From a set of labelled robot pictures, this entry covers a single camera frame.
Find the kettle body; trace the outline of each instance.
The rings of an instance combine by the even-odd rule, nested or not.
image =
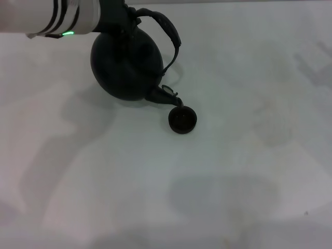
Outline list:
[[[152,38],[136,27],[132,39],[126,42],[101,33],[92,47],[91,67],[106,92],[118,99],[136,101],[160,84],[163,62]]]

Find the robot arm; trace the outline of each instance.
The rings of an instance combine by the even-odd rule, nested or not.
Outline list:
[[[0,33],[61,37],[115,28],[130,30],[124,0],[1,0]]]

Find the white cylinder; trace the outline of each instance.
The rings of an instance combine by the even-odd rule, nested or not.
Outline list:
[[[38,33],[48,25],[52,14],[53,0],[1,0],[0,32]]]
[[[99,19],[99,0],[0,0],[0,33],[87,34]]]

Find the white table surface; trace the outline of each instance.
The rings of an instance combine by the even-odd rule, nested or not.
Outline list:
[[[330,248],[332,2],[136,7],[196,128],[104,92],[95,34],[0,35],[0,248]]]

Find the black kettle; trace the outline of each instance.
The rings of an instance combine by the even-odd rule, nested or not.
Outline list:
[[[121,31],[101,33],[91,51],[91,67],[98,83],[110,95],[127,101],[146,99],[159,104],[175,105],[169,114],[173,131],[186,134],[197,122],[196,113],[183,105],[177,93],[167,87],[159,87],[162,77],[177,58],[181,40],[171,21],[163,14],[148,9],[132,9],[135,25],[130,36]],[[170,37],[175,54],[171,63],[163,67],[160,51],[144,31],[137,27],[138,17],[154,18]]]

